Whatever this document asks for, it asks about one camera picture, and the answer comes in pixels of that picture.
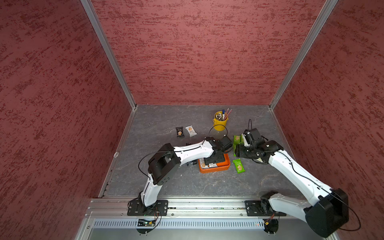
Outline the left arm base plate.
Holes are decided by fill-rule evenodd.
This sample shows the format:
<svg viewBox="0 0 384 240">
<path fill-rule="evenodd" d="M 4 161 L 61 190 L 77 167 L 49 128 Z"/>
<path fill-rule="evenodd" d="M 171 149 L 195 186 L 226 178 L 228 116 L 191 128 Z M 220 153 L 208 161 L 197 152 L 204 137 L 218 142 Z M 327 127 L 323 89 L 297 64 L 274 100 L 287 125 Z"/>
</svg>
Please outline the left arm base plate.
<svg viewBox="0 0 384 240">
<path fill-rule="evenodd" d="M 155 204 L 146 207 L 141 200 L 133 199 L 128 203 L 128 216 L 166 216 L 169 201 L 157 200 Z"/>
</svg>

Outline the aluminium frame rail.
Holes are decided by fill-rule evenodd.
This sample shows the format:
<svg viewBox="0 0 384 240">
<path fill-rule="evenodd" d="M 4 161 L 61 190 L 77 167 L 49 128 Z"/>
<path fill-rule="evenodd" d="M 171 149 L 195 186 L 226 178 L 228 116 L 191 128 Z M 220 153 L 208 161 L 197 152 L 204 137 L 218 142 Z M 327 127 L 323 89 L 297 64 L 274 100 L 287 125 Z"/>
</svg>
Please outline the aluminium frame rail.
<svg viewBox="0 0 384 240">
<path fill-rule="evenodd" d="M 166 197 L 159 200 L 169 201 L 166 216 L 128 216 L 128 203 L 133 198 L 99 198 L 91 199 L 85 216 L 87 218 L 207 218 L 207 219 L 268 219 L 265 217 L 248 217 L 245 209 L 245 201 L 259 201 L 258 197 Z M 304 198 L 282 197 L 281 200 L 274 202 L 277 207 L 276 212 L 287 214 L 288 219 L 304 219 L 304 215 L 299 211 L 309 208 L 311 205 Z"/>
</svg>

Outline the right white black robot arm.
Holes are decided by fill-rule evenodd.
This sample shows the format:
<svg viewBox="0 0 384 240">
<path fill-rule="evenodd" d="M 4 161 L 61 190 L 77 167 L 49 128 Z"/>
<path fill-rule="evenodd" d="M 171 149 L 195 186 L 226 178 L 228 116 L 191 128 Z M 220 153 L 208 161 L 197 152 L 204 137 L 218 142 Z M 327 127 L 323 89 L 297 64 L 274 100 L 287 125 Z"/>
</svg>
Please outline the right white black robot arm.
<svg viewBox="0 0 384 240">
<path fill-rule="evenodd" d="M 280 171 L 305 197 L 298 200 L 271 191 L 261 196 L 265 215 L 284 213 L 306 222 L 320 237 L 327 238 L 349 221 L 348 195 L 333 190 L 299 165 L 276 141 L 258 146 L 238 145 L 238 157 L 270 165 Z"/>
</svg>

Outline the pens in bucket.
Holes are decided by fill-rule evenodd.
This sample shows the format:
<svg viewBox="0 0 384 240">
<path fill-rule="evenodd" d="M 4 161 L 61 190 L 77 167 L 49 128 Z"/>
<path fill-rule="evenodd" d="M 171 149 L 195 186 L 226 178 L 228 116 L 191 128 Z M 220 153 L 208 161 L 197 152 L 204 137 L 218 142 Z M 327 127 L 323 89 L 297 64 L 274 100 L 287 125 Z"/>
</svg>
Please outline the pens in bucket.
<svg viewBox="0 0 384 240">
<path fill-rule="evenodd" d="M 232 109 L 228 108 L 227 110 L 222 109 L 215 113 L 215 120 L 225 121 L 228 118 L 228 115 L 232 112 Z"/>
</svg>

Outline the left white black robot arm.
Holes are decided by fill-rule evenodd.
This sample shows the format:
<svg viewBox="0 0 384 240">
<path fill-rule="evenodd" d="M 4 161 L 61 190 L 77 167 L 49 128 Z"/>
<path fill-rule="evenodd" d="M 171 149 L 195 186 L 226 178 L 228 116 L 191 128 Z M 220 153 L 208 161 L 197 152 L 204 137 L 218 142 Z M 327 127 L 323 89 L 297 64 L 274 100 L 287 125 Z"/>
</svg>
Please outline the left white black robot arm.
<svg viewBox="0 0 384 240">
<path fill-rule="evenodd" d="M 140 193 L 140 201 L 145 207 L 154 205 L 162 186 L 167 183 L 184 164 L 227 153 L 233 144 L 228 136 L 220 140 L 206 137 L 203 141 L 184 147 L 163 145 L 153 153 L 148 162 L 147 183 Z"/>
</svg>

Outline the orange plastic storage box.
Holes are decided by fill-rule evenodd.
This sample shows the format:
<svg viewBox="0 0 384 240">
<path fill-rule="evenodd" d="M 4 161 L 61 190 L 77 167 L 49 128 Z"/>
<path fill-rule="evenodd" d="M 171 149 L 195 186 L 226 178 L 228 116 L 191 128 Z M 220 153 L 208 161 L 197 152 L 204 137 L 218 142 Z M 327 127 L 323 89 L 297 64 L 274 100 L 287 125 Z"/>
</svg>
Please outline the orange plastic storage box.
<svg viewBox="0 0 384 240">
<path fill-rule="evenodd" d="M 205 169 L 201 169 L 200 168 L 200 162 L 199 162 L 199 159 L 198 159 L 199 171 L 202 174 L 207 174 L 207 173 L 213 173 L 213 172 L 220 172 L 220 171 L 228 170 L 230 165 L 231 165 L 230 158 L 229 158 L 228 154 L 224 154 L 224 156 L 225 156 L 226 161 L 223 162 L 223 163 L 217 164 L 217 166 L 218 166 L 217 168 L 209 168 L 209 166 L 206 166 Z"/>
</svg>

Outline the yellow pen holder bucket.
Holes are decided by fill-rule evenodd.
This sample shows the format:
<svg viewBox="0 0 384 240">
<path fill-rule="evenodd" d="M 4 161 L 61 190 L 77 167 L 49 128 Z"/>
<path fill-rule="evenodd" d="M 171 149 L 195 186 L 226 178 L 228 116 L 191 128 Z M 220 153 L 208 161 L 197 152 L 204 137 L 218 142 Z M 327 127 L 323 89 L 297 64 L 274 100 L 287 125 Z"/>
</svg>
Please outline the yellow pen holder bucket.
<svg viewBox="0 0 384 240">
<path fill-rule="evenodd" d="M 223 131 L 226 129 L 228 116 L 227 112 L 225 110 L 221 110 L 215 113 L 214 119 L 213 119 L 213 127 L 217 131 Z"/>
</svg>

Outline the black stapler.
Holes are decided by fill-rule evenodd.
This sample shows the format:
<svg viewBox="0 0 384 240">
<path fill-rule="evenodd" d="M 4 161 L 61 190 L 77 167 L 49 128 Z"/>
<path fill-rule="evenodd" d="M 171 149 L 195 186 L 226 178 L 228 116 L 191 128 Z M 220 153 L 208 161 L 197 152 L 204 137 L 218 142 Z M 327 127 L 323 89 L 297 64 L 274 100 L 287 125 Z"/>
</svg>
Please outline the black stapler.
<svg viewBox="0 0 384 240">
<path fill-rule="evenodd" d="M 198 160 L 192 160 L 192 161 L 187 163 L 187 166 L 196 165 L 196 164 L 198 164 Z"/>
</svg>

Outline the black cookie packet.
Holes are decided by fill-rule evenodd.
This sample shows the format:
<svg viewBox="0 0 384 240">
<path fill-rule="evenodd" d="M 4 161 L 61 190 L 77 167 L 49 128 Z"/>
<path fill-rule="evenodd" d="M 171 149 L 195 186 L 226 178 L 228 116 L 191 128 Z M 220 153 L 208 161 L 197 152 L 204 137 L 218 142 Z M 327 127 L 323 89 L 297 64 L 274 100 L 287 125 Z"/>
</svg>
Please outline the black cookie packet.
<svg viewBox="0 0 384 240">
<path fill-rule="evenodd" d="M 183 127 L 177 127 L 176 132 L 177 132 L 177 138 L 183 138 L 184 135 L 184 128 Z"/>
</svg>

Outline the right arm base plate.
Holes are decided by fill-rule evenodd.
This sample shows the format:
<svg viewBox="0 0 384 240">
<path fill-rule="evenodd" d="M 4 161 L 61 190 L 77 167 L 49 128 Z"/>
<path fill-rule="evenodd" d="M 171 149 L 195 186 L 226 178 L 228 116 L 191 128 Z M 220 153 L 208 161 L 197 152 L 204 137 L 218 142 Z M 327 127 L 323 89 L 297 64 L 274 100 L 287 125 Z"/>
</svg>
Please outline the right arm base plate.
<svg viewBox="0 0 384 240">
<path fill-rule="evenodd" d="M 265 201 L 245 201 L 245 209 L 248 217 L 286 217 L 287 214 L 276 212 Z"/>
</svg>

